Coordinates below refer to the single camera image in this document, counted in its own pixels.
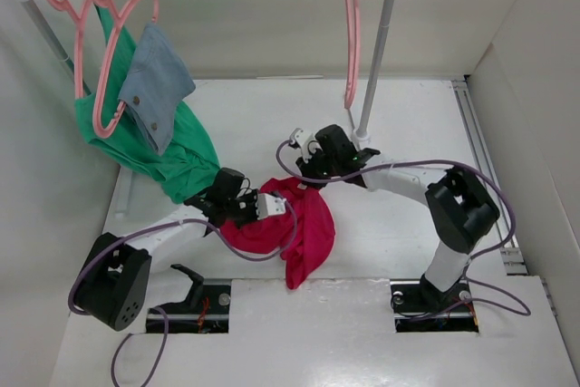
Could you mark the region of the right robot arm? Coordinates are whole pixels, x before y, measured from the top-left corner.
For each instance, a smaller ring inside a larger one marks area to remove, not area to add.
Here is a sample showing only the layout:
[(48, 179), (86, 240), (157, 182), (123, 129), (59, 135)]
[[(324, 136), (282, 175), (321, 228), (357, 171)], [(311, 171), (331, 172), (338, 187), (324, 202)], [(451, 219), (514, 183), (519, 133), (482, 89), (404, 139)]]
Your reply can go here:
[(354, 145), (344, 130), (327, 126), (317, 133), (295, 129), (289, 146), (304, 183), (320, 189), (333, 179), (369, 191), (383, 190), (425, 206), (439, 244), (420, 278), (419, 298), (430, 312), (440, 311), (459, 283), (469, 256), (499, 218), (499, 208), (473, 169), (458, 163), (447, 169), (399, 166), (377, 149)]

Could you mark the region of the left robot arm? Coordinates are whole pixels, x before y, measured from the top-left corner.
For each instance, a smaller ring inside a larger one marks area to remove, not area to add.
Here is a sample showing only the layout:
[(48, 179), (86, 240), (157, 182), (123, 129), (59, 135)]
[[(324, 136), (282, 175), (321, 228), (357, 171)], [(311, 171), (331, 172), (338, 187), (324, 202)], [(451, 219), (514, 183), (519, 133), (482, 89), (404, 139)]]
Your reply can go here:
[(285, 211), (277, 200), (268, 206), (272, 198), (267, 194), (244, 188), (246, 180), (239, 171), (220, 169), (209, 187), (185, 199), (158, 224), (122, 237), (101, 234), (72, 285), (70, 310), (122, 331), (143, 309), (150, 273), (178, 248), (183, 225), (191, 224), (194, 238), (203, 238), (227, 222), (244, 226)]

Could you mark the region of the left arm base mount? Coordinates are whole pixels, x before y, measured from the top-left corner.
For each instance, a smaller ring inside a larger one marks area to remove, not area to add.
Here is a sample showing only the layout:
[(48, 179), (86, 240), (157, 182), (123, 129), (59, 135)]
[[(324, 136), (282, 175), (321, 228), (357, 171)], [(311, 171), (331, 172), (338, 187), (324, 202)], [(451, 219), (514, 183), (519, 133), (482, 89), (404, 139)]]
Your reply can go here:
[(145, 300), (145, 332), (226, 334), (231, 288), (229, 279), (205, 278), (181, 264), (152, 275)]

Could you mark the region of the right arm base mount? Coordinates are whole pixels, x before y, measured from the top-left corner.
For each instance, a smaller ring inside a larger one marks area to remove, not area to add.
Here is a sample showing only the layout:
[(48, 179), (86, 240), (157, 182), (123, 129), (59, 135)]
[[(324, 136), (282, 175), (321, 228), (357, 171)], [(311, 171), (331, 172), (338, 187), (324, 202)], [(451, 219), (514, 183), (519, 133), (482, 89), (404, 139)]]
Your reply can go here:
[(429, 302), (419, 280), (392, 280), (391, 309), (397, 333), (478, 333), (469, 286), (459, 282), (441, 302)]

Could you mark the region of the red t shirt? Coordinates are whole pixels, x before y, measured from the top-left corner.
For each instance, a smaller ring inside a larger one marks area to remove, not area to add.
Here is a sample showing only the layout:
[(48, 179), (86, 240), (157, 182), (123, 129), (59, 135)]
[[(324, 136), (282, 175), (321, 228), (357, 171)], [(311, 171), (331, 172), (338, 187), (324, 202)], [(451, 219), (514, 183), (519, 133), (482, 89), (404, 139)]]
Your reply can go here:
[(296, 290), (331, 254), (334, 219), (319, 191), (304, 187), (298, 179), (270, 179), (260, 191), (281, 194), (296, 216), (287, 212), (241, 228), (228, 221), (221, 234), (232, 247), (251, 254), (269, 255), (283, 247), (286, 287)]

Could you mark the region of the pink plastic hanger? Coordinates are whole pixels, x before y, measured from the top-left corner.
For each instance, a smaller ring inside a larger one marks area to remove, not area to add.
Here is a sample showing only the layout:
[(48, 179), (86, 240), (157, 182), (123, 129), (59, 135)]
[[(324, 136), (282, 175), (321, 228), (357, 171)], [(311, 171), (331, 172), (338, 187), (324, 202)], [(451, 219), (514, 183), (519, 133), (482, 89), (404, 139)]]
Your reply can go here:
[(347, 30), (347, 74), (343, 107), (350, 110), (355, 99), (361, 62), (361, 14), (359, 0), (344, 0)]

